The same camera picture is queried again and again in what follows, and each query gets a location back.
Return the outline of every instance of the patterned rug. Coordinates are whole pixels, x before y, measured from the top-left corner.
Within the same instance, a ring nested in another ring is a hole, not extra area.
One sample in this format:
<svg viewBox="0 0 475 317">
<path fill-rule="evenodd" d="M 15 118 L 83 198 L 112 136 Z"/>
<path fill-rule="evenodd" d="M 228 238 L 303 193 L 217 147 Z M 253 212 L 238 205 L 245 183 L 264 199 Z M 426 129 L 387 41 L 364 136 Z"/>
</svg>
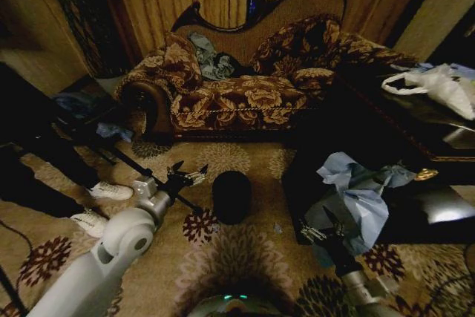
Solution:
<svg viewBox="0 0 475 317">
<path fill-rule="evenodd" d="M 108 316 L 184 316 L 199 300 L 230 291 L 258 293 L 293 316 L 355 316 L 334 270 L 320 267 L 310 248 L 295 242 L 280 178 L 295 152 L 277 143 L 178 143 L 171 148 L 146 143 L 119 148 L 164 179 L 166 166 L 185 160 L 194 171 L 209 164 L 206 181 L 183 196 L 206 210 L 191 214 L 176 203 L 156 240 L 133 264 Z M 126 164 L 108 165 L 86 148 L 78 149 L 101 178 L 131 184 L 138 174 Z M 94 204 L 48 163 L 23 159 L 36 176 L 84 204 Z M 252 182 L 252 209 L 242 224 L 220 224 L 212 212 L 211 183 L 219 173 L 238 170 Z M 473 188 L 463 193 L 472 197 Z M 100 201 L 109 215 L 128 202 Z M 32 307 L 77 256 L 90 249 L 89 238 L 68 219 L 0 202 L 0 264 L 23 302 Z M 404 316 L 474 316 L 474 281 L 459 245 L 377 245 L 358 257 L 367 274 L 389 275 L 400 290 L 385 302 Z M 0 293 L 4 316 L 18 316 Z"/>
</svg>

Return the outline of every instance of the dark table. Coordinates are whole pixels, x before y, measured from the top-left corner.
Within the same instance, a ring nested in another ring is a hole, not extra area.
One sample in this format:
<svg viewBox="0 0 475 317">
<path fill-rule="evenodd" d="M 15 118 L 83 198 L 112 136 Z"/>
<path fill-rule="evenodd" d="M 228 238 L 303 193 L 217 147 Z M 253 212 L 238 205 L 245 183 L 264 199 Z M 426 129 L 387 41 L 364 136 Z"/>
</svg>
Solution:
<svg viewBox="0 0 475 317">
<path fill-rule="evenodd" d="M 425 94 L 397 96 L 383 91 L 388 71 L 382 72 L 367 66 L 341 68 L 329 98 L 329 111 L 347 110 L 347 115 L 337 117 L 345 131 L 361 136 L 354 140 L 359 151 L 377 150 L 415 170 L 436 169 L 439 179 L 449 184 L 475 184 L 475 122 Z"/>
<path fill-rule="evenodd" d="M 298 219 L 328 189 L 315 171 L 331 153 L 344 151 L 373 170 L 401 163 L 414 172 L 423 168 L 439 172 L 425 182 L 395 189 L 386 194 L 387 198 L 383 195 L 390 219 L 380 235 L 380 243 L 472 241 L 475 218 L 430 225 L 428 211 L 424 211 L 428 205 L 422 207 L 416 197 L 429 192 L 425 197 L 427 203 L 433 192 L 434 197 L 447 198 L 445 205 L 448 201 L 458 209 L 464 206 L 462 198 L 449 185 L 475 185 L 475 148 L 467 143 L 454 147 L 444 141 L 453 131 L 444 121 L 473 124 L 422 96 L 403 103 L 392 98 L 395 96 L 380 88 L 385 74 L 388 72 L 371 72 L 355 66 L 341 69 L 321 111 L 301 123 L 296 138 L 297 154 L 282 178 L 296 231 Z M 305 243 L 298 234 L 297 240 Z"/>
</svg>

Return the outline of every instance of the black pants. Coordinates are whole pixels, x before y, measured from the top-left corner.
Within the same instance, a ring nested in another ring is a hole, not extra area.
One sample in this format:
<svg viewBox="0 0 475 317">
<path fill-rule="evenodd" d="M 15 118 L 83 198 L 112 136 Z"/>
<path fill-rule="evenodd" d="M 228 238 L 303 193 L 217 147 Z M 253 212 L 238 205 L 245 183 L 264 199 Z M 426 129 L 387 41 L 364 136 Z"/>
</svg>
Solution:
<svg viewBox="0 0 475 317">
<path fill-rule="evenodd" d="M 25 150 L 55 166 L 73 182 L 91 188 L 99 182 L 96 170 L 88 166 L 73 146 L 58 136 L 49 124 L 24 130 L 14 140 Z M 0 196 L 54 217 L 70 217 L 84 211 L 76 201 L 45 185 L 34 177 L 33 171 L 20 163 L 11 148 L 0 150 L 2 173 Z"/>
</svg>

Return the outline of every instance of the white sneaker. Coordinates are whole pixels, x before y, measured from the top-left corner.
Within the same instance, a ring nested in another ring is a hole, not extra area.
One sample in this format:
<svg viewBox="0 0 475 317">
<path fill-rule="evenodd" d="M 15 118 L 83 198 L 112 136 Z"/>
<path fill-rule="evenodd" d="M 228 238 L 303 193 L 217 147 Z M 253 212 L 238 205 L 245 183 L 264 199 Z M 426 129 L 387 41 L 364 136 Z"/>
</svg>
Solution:
<svg viewBox="0 0 475 317">
<path fill-rule="evenodd" d="M 107 219 L 90 209 L 86 209 L 84 213 L 71 216 L 71 219 L 93 238 L 101 238 L 107 224 Z"/>
<path fill-rule="evenodd" d="M 127 186 L 111 185 L 101 181 L 92 189 L 88 189 L 93 198 L 110 198 L 112 200 L 128 200 L 134 194 L 134 190 Z"/>
</svg>

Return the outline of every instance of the floral upholstery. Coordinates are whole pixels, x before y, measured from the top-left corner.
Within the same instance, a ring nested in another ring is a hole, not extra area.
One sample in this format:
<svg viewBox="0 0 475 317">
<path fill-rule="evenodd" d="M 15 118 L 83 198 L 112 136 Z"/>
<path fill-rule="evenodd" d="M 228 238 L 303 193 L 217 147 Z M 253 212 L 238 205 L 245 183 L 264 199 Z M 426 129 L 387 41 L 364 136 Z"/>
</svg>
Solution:
<svg viewBox="0 0 475 317">
<path fill-rule="evenodd" d="M 310 110 L 307 96 L 285 78 L 241 76 L 203 82 L 190 94 L 178 94 L 171 120 L 178 131 L 288 129 L 300 111 Z"/>
<path fill-rule="evenodd" d="M 312 16 L 282 27 L 254 53 L 251 65 L 259 74 L 289 76 L 313 63 L 335 46 L 340 25 L 334 16 Z"/>
<path fill-rule="evenodd" d="M 170 79 L 177 91 L 187 94 L 199 88 L 203 79 L 193 44 L 182 36 L 169 32 L 165 41 L 163 69 L 170 73 Z"/>
<path fill-rule="evenodd" d="M 416 63 L 412 56 L 340 32 L 331 16 L 300 20 L 266 39 L 251 61 L 265 76 L 203 81 L 191 42 L 168 33 L 166 44 L 150 52 L 121 81 L 116 98 L 121 99 L 131 82 L 156 85 L 170 99 L 170 121 L 176 132 L 291 129 L 301 115 L 319 107 L 339 65 L 410 67 Z"/>
<path fill-rule="evenodd" d="M 335 72 L 326 68 L 304 68 L 294 72 L 291 81 L 309 97 L 309 102 L 317 104 L 324 100 L 334 78 Z"/>
<path fill-rule="evenodd" d="M 177 90 L 173 82 L 173 76 L 163 69 L 165 48 L 158 48 L 151 51 L 135 68 L 125 76 L 115 88 L 114 97 L 122 99 L 124 88 L 132 82 L 147 82 L 161 88 L 170 102 L 177 95 Z"/>
<path fill-rule="evenodd" d="M 396 52 L 355 33 L 341 32 L 332 48 L 313 62 L 313 67 L 336 69 L 340 64 L 400 65 L 413 67 L 414 56 Z"/>
</svg>

